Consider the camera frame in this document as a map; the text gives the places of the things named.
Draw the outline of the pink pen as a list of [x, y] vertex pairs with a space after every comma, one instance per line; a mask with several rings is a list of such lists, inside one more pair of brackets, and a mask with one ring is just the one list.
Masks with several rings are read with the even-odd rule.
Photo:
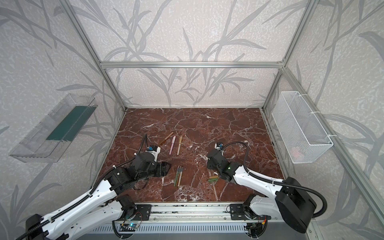
[[170, 151], [169, 151], [169, 154], [170, 154], [170, 155], [171, 155], [172, 152], [173, 152], [173, 148], [174, 148], [174, 145], [175, 145], [175, 141], [176, 141], [176, 136], [173, 136], [172, 141], [171, 141]]

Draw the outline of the tan pen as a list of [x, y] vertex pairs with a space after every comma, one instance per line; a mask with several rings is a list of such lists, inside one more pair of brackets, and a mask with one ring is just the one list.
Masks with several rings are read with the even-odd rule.
[[179, 137], [179, 144], [178, 144], [178, 150], [177, 150], [177, 156], [180, 154], [181, 145], [182, 145], [183, 136]]

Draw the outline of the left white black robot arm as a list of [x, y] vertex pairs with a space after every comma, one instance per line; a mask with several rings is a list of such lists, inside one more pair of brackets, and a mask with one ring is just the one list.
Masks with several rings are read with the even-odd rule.
[[171, 164], [157, 160], [159, 150], [136, 153], [128, 162], [112, 167], [80, 197], [44, 216], [26, 221], [23, 240], [75, 240], [92, 229], [121, 217], [134, 217], [136, 204], [123, 193], [143, 180], [165, 177]]

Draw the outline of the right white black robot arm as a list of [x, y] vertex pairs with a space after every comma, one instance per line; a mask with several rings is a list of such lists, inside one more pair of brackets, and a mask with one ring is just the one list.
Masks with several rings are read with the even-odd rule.
[[277, 217], [293, 230], [305, 233], [311, 220], [323, 215], [328, 208], [322, 194], [301, 186], [294, 178], [276, 179], [249, 170], [245, 165], [229, 162], [218, 149], [210, 151], [207, 157], [207, 168], [218, 171], [221, 179], [262, 194], [244, 202], [244, 210], [250, 219]]

